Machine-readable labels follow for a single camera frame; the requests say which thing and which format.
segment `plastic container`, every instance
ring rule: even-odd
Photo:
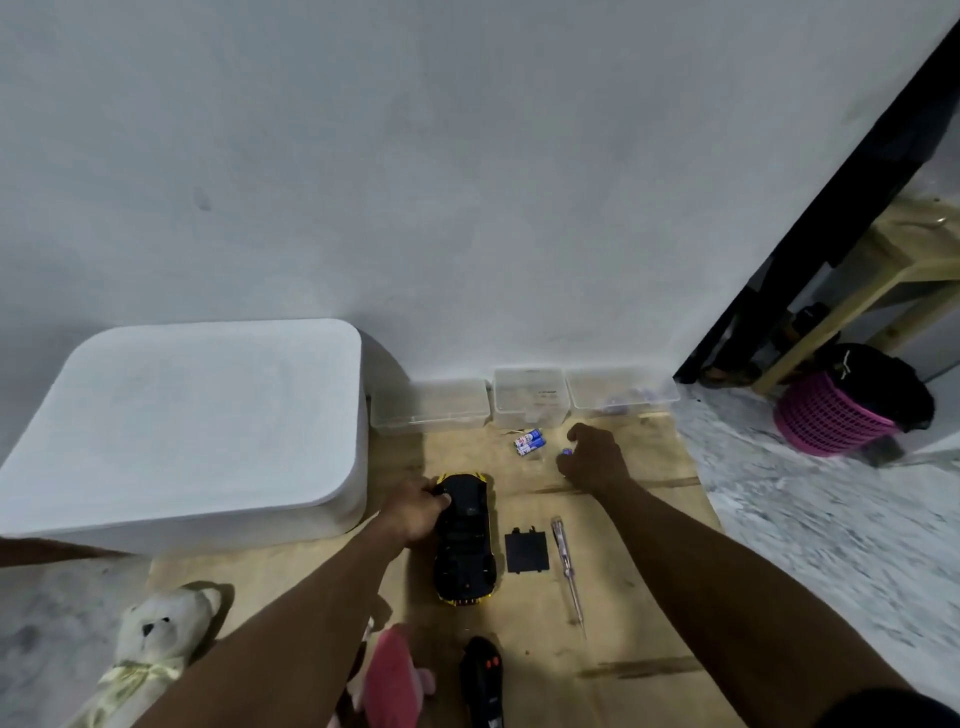
[[[640,367],[593,367],[566,373],[574,417],[634,415],[668,410],[680,398],[669,376]]]
[[[861,407],[837,389],[826,372],[810,375],[783,394],[774,424],[808,455],[839,455],[898,431],[896,423]]]
[[[569,411],[570,395],[561,370],[493,370],[493,424],[497,427],[557,427]]]
[[[367,432],[343,321],[114,328],[0,468],[0,533],[147,554],[334,536],[366,506]]]
[[[483,379],[405,382],[373,392],[370,424],[382,435],[482,427],[490,417]]]

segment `blue battery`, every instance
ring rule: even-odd
[[[535,449],[540,449],[546,445],[546,441],[542,437],[538,437],[536,440],[531,440],[529,443],[524,443],[523,445],[516,446],[516,454],[518,455],[527,455],[533,452]]]
[[[527,432],[527,434],[523,435],[523,437],[516,438],[514,440],[514,445],[516,445],[518,448],[521,448],[524,445],[528,445],[532,443],[534,440],[542,440],[542,439],[543,439],[543,433],[540,432],[538,429],[532,429],[529,432]]]

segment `white teddy bear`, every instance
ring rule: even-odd
[[[174,589],[128,609],[113,667],[63,728],[130,728],[186,669],[220,611],[216,589]]]

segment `screwdriver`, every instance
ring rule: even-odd
[[[550,522],[550,528],[553,529],[553,538],[557,542],[560,560],[564,565],[564,576],[566,580],[570,582],[570,595],[573,597],[573,608],[577,611],[577,621],[580,622],[580,629],[584,631],[585,637],[587,635],[587,629],[584,626],[584,611],[580,608],[580,597],[577,596],[577,584],[573,580],[573,562],[570,561],[570,550],[566,547],[564,522],[560,516],[557,516]]]

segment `wooden chair leg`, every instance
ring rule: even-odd
[[[883,294],[897,285],[903,275],[903,269],[893,264],[885,264],[865,285],[851,293],[840,305],[820,322],[803,339],[794,344],[793,349],[778,359],[763,376],[754,383],[754,391],[760,395],[770,393],[777,383],[790,374],[794,368],[808,356],[822,347],[830,337],[850,321],[873,305]]]
[[[949,283],[912,305],[875,333],[867,344],[882,352],[892,352],[958,304],[960,304],[960,283]]]

